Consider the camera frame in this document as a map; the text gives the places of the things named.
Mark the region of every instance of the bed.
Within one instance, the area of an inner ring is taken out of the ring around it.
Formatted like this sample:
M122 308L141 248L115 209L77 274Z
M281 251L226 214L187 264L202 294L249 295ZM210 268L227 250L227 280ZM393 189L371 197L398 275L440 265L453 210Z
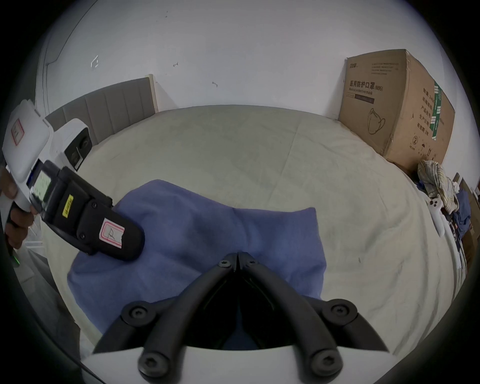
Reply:
M352 301L404 357L435 327L464 279L411 180L336 120L254 106L152 113L95 145L79 174L112 197L161 179L233 207L315 207L327 261L322 299ZM65 304L95 344L67 285L77 250L42 224Z

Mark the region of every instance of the blue towel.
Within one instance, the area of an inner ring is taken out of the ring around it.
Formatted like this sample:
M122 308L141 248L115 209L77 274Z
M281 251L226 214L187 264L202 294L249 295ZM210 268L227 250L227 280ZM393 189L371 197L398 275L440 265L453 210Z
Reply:
M250 253L300 294L319 298L326 261L315 208L232 208L165 181L130 191L114 208L140 225L145 246L130 263L79 252L68 273L77 304L104 333L124 305L179 295L226 254Z
M456 194L456 197L458 199L458 210L453 212L453 220L458 226L458 234L462 239L470 228L471 208L467 191L461 190Z

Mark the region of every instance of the plaid cloth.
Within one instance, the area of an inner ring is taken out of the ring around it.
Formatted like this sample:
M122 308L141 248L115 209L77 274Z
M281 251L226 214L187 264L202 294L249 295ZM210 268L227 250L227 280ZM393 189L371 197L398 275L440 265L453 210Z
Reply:
M445 175L442 166L433 160L422 160L418 165L419 179L425 184L428 197L440 196L445 211L450 215L458 209L458 199L452 181Z

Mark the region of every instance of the white game controller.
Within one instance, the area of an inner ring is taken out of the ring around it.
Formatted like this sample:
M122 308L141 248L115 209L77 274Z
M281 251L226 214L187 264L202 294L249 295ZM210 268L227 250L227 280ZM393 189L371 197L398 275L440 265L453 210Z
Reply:
M442 237L445 234L445 226L442 221L442 207L444 203L440 196L434 197L430 199L428 203L428 210L430 211L430 215L432 216L433 224L435 225L435 229L437 230L438 236Z

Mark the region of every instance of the gray upholstered headboard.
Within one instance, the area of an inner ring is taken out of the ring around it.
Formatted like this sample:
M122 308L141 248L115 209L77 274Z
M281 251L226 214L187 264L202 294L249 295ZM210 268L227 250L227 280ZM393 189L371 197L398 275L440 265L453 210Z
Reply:
M80 119L96 145L156 112L153 76L148 75L90 92L56 109L46 119L55 131L71 119Z

